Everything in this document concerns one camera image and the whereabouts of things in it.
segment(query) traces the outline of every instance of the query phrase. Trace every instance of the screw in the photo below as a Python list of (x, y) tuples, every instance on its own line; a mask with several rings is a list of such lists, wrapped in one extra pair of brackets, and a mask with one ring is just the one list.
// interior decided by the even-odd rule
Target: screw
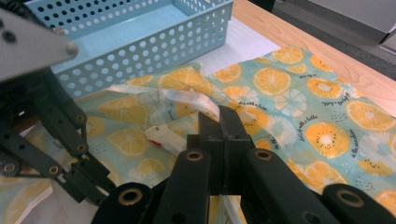
[(17, 37), (14, 35), (14, 33), (10, 32), (10, 31), (3, 31), (2, 37), (8, 43), (13, 43), (17, 40)]
[(12, 162), (7, 163), (4, 167), (3, 167), (3, 171), (7, 174), (12, 173), (15, 170), (15, 164)]

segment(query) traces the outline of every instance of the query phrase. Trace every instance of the basket hole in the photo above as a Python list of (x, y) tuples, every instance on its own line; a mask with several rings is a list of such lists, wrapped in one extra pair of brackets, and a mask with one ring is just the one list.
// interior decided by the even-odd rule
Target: basket hole
[(95, 85), (97, 87), (102, 87), (103, 86), (103, 81), (96, 81)]
[(62, 74), (60, 76), (61, 81), (67, 81), (69, 79), (69, 76), (67, 74)]
[(129, 47), (129, 51), (134, 52), (135, 50), (136, 50), (136, 47), (135, 47), (135, 46)]
[(123, 49), (120, 50), (120, 51), (119, 51), (119, 55), (120, 55), (121, 57), (125, 56), (125, 50), (123, 50)]
[(93, 90), (93, 87), (92, 87), (92, 86), (86, 86), (86, 87), (84, 88), (84, 90), (85, 90), (85, 91), (92, 91), (92, 90)]
[(87, 78), (82, 77), (82, 78), (79, 79), (78, 82), (79, 82), (80, 84), (85, 84), (85, 83), (87, 83)]
[(91, 77), (92, 79), (97, 79), (97, 78), (99, 77), (99, 75), (98, 75), (97, 73), (91, 73), (91, 74), (90, 74), (90, 77)]
[(74, 84), (73, 82), (70, 82), (69, 84), (67, 84), (67, 89), (69, 90), (73, 90), (76, 87), (76, 84)]
[(74, 69), (74, 70), (73, 70), (73, 75), (75, 75), (75, 76), (81, 75), (81, 70), (79, 70), (79, 69)]
[(129, 60), (128, 60), (128, 59), (122, 60), (122, 64), (123, 64), (123, 65), (128, 65), (128, 64), (129, 64)]
[(103, 68), (102, 69), (102, 74), (104, 74), (104, 75), (108, 74), (108, 68)]
[(104, 63), (105, 63), (105, 61), (103, 61), (102, 59), (96, 60), (96, 64), (99, 66), (103, 65)]
[(155, 44), (156, 41), (157, 41), (157, 40), (156, 40), (155, 37), (152, 37), (152, 38), (149, 39), (149, 42), (150, 42), (151, 44)]
[(84, 69), (87, 71), (91, 71), (93, 69), (92, 64), (90, 64), (90, 63), (85, 64)]
[(114, 61), (115, 58), (116, 58), (116, 57), (114, 56), (114, 54), (109, 54), (109, 55), (107, 56), (107, 59), (108, 59), (109, 61)]
[(82, 94), (82, 92), (81, 91), (75, 91), (74, 94), (75, 94), (75, 96), (80, 96)]

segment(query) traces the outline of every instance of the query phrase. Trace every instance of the kiwi print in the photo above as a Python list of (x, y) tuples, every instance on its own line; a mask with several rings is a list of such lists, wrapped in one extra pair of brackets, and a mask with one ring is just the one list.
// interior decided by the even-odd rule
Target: kiwi print
[(335, 158), (348, 151), (347, 132), (331, 122), (312, 124), (306, 129), (305, 137), (320, 155), (327, 158)]
[(370, 175), (391, 175), (392, 170), (382, 161), (371, 161), (370, 159), (363, 159), (358, 161), (359, 167)]
[(338, 83), (319, 77), (307, 79), (306, 86), (314, 95), (320, 98), (337, 99), (343, 92), (342, 87)]

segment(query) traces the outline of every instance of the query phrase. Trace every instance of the white surface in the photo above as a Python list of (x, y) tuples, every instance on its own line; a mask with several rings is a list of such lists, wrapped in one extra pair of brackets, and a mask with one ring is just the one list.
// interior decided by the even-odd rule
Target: white surface
[(396, 22), (395, 0), (309, 0), (355, 21), (388, 33)]
[(259, 35), (241, 21), (232, 18), (228, 23), (224, 46), (192, 60), (203, 63), (205, 74), (210, 75), (234, 63), (250, 60), (279, 49), (279, 46)]
[[(226, 44), (193, 61), (203, 63), (205, 73), (211, 74), (233, 63), (254, 59), (276, 49), (279, 46), (232, 18)], [(34, 208), (22, 223), (91, 223), (97, 207), (85, 201), (76, 203), (56, 183), (53, 186), (52, 195)]]

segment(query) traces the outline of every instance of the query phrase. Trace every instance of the fabric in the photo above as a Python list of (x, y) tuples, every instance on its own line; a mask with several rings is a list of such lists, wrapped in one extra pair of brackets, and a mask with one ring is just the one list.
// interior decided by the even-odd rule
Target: fabric
[[(286, 47), (207, 77), (201, 70), (198, 63), (186, 64), (78, 100), (89, 116), (90, 152), (117, 185), (152, 187), (170, 175), (176, 156), (151, 143), (145, 130), (165, 124), (186, 139), (197, 133), (198, 111), (217, 120), (216, 105), (226, 105), (238, 113), (256, 147), (273, 150), (312, 190), (347, 183), (396, 216), (396, 119), (318, 57)], [(72, 161), (42, 127), (27, 139), (65, 166)], [(0, 188), (3, 223), (16, 220), (8, 214), (24, 183)], [(213, 215), (219, 199), (212, 201), (210, 220), (219, 221)], [(238, 201), (231, 198), (231, 212), (242, 214)]]

